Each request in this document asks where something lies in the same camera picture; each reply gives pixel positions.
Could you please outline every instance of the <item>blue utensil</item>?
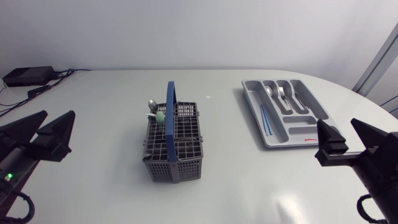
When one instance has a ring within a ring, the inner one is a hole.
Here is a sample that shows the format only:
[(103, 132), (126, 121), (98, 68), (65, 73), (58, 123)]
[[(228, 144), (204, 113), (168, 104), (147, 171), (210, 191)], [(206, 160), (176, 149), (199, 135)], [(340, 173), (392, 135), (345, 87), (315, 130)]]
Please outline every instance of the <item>blue utensil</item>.
[(267, 127), (269, 129), (269, 134), (273, 135), (274, 132), (272, 130), (271, 123), (268, 120), (268, 116), (267, 116), (266, 110), (264, 109), (264, 105), (261, 105), (260, 107), (261, 107), (261, 114), (263, 115), (263, 119), (265, 118), (265, 120), (266, 120)]
[(264, 130), (266, 130), (266, 136), (268, 136), (269, 133), (268, 133), (267, 120), (266, 120), (266, 116), (265, 116), (266, 114), (264, 112), (264, 108), (262, 107), (262, 105), (260, 106), (260, 109), (261, 109), (261, 117), (262, 117), (262, 123), (264, 125)]

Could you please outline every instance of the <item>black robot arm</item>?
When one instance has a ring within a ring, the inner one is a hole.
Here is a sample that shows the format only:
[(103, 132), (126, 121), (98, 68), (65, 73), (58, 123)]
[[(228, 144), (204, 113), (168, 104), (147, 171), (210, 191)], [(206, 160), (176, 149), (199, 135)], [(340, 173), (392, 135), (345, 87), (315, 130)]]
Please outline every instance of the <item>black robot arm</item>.
[(319, 120), (315, 157), (322, 166), (352, 167), (386, 220), (398, 223), (398, 132), (386, 133), (357, 119), (351, 124), (365, 145), (363, 152), (345, 154), (345, 138)]

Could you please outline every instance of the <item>green object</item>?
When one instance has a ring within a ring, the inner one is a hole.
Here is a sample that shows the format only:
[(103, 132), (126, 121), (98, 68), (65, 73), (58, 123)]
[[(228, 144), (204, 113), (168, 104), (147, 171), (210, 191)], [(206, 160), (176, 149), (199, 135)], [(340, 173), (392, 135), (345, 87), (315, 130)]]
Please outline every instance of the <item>green object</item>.
[(164, 114), (161, 111), (156, 112), (156, 122), (158, 124), (163, 124), (164, 123)]

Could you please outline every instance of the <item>blue handle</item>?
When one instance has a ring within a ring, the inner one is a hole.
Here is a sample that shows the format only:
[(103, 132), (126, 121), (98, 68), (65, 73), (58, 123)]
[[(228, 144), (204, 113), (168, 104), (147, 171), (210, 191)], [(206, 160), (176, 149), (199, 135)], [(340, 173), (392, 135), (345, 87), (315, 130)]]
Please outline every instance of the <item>blue handle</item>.
[(177, 102), (175, 98), (174, 82), (169, 81), (167, 85), (167, 99), (166, 99), (166, 147), (169, 154), (169, 162), (176, 162), (177, 155), (174, 146), (174, 104)]

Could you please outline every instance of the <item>black device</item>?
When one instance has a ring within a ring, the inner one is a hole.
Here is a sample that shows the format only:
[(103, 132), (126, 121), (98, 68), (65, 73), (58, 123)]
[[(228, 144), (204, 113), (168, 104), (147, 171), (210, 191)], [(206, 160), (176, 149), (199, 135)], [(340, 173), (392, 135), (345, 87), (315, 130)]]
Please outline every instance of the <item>black device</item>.
[[(72, 151), (68, 144), (75, 112), (69, 111), (39, 129), (46, 116), (47, 112), (41, 111), (0, 127), (0, 204), (9, 194), (29, 204), (25, 218), (0, 217), (0, 223), (27, 223), (34, 214), (33, 202), (14, 188), (40, 160), (60, 162)], [(38, 136), (30, 142), (35, 133)]]
[[(357, 119), (352, 119), (365, 151), (344, 154), (346, 139), (322, 120), (318, 120), (319, 151), (322, 166), (350, 166), (369, 195), (357, 203), (359, 214), (369, 223), (398, 223), (398, 132), (387, 133)], [(374, 220), (363, 209), (362, 201), (373, 198), (386, 220)]]
[(54, 69), (51, 66), (16, 68), (2, 80), (7, 86), (46, 85), (51, 80)]

